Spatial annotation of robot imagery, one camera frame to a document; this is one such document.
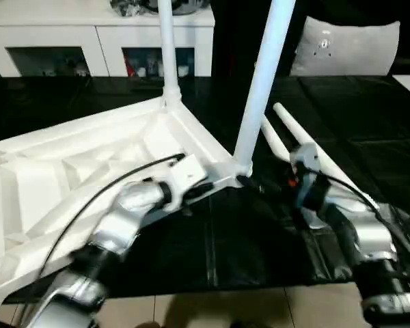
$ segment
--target tiled floor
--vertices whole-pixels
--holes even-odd
[[[110,299],[98,315],[101,328],[229,328],[235,320],[272,328],[369,327],[360,312],[354,284],[205,292],[132,299]],[[11,323],[15,305],[0,308]]]

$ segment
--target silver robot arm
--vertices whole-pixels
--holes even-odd
[[[362,195],[370,208],[351,190],[314,173],[320,163],[313,143],[302,145],[290,160],[298,181],[295,206],[314,211],[334,231],[360,291],[366,321],[374,327],[410,327],[409,277],[399,271],[390,230],[376,217],[382,213],[382,219],[393,223],[389,206]],[[310,216],[305,220],[311,224]]]
[[[107,298],[109,280],[120,269],[146,216],[163,208],[178,209],[183,195],[205,177],[197,159],[188,156],[169,169],[164,181],[125,185],[23,326],[97,327],[94,317]]]

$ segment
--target black plastic sheet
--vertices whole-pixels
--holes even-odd
[[[249,84],[180,80],[184,104],[229,152]],[[0,139],[159,96],[162,85],[158,79],[0,79]],[[403,86],[391,77],[276,80],[266,115],[293,149],[297,143],[271,111],[278,101],[360,189],[410,214],[410,93]],[[279,183],[284,170],[260,134],[254,177]],[[410,235],[410,217],[403,219]],[[51,279],[37,283],[38,296]],[[144,228],[113,277],[111,296],[351,279],[330,228],[307,229],[285,199],[225,189]],[[7,301],[22,301],[27,291]]]

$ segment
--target white tube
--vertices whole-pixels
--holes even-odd
[[[340,169],[331,157],[314,141],[314,139],[303,129],[303,127],[296,121],[293,116],[281,105],[279,102],[273,105],[273,110],[281,118],[282,122],[287,126],[288,130],[295,136],[296,140],[301,144],[314,143],[317,147],[317,153],[320,160],[320,167],[322,171],[330,176],[345,181],[354,188],[358,187],[355,183]]]
[[[272,153],[279,159],[283,161],[290,162],[290,154],[288,153],[287,148],[282,143],[281,138],[272,127],[272,124],[269,120],[264,117],[261,124],[262,134],[266,137],[269,147],[272,149]]]
[[[260,52],[241,122],[234,158],[249,171],[263,114],[271,93],[295,0],[272,0]]]
[[[180,89],[178,86],[178,70],[173,30],[172,1],[158,0],[159,28],[163,50],[164,67],[164,99],[167,105],[178,103]]]

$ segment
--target black cable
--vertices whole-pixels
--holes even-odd
[[[410,243],[407,240],[407,238],[405,238],[405,236],[402,234],[402,232],[398,229],[398,227],[396,227],[396,225],[394,225],[392,222],[389,222],[387,220],[385,220],[380,212],[378,211],[378,209],[374,206],[374,204],[372,202],[370,202],[367,197],[359,190],[357,190],[355,187],[351,186],[350,184],[346,183],[345,181],[342,181],[340,179],[337,179],[334,176],[330,176],[328,174],[325,174],[323,172],[320,171],[316,171],[313,169],[309,169],[307,167],[304,167],[304,169],[310,173],[316,174],[318,176],[324,176],[327,179],[334,181],[336,183],[338,183],[339,185],[344,186],[345,188],[349,189],[350,191],[352,191],[356,196],[358,196],[358,198],[360,198],[362,200],[362,202],[372,210],[372,212],[375,214],[375,217],[377,218],[377,220],[382,223],[390,232],[390,234],[392,234],[392,236],[394,237],[394,239],[400,244],[400,246],[407,252],[407,254],[410,257]]]
[[[126,172],[125,174],[122,174],[121,176],[119,176],[118,178],[116,178],[115,180],[111,181],[109,184],[107,184],[106,186],[104,186],[101,190],[99,190],[96,194],[94,194],[93,197],[90,198],[90,200],[88,200],[88,202],[86,202],[86,204],[78,211],[78,213],[76,213],[76,215],[70,220],[70,222],[68,222],[67,226],[62,230],[61,234],[59,235],[59,237],[57,238],[57,240],[53,243],[52,248],[50,249],[49,253],[47,254],[46,259],[44,260],[43,265],[41,266],[40,271],[38,272],[37,278],[34,280],[34,282],[36,282],[37,280],[39,280],[42,277],[42,274],[47,266],[47,263],[50,260],[50,257],[53,255],[53,252],[55,251],[56,247],[59,245],[59,243],[61,242],[61,240],[63,239],[63,237],[65,237],[66,233],[69,231],[69,229],[71,228],[71,226],[75,223],[75,221],[82,215],[82,213],[100,196],[102,195],[105,191],[107,191],[108,189],[110,189],[111,187],[113,187],[114,185],[116,185],[117,183],[119,183],[120,181],[124,180],[125,178],[128,178],[129,176],[132,176],[133,174],[136,174],[137,172],[140,172],[144,169],[147,169],[151,166],[154,166],[156,164],[160,164],[166,161],[170,161],[172,159],[176,159],[176,160],[180,160],[183,159],[185,157],[185,154],[175,154],[175,155],[171,155],[171,156],[167,156],[164,157],[163,159],[158,159],[156,161],[153,161],[151,163],[147,163],[145,165],[142,165],[140,167],[137,167],[135,169],[132,169],[129,172]],[[22,327],[22,323],[23,323],[23,319],[25,317],[25,312],[27,311],[27,307],[29,306],[29,300],[30,298],[32,298],[35,295],[36,292],[36,285],[33,284],[31,289],[29,290],[29,294],[27,295],[26,298],[26,302],[23,306],[23,309],[21,310],[20,316],[18,318],[18,323],[16,325],[16,327]]]

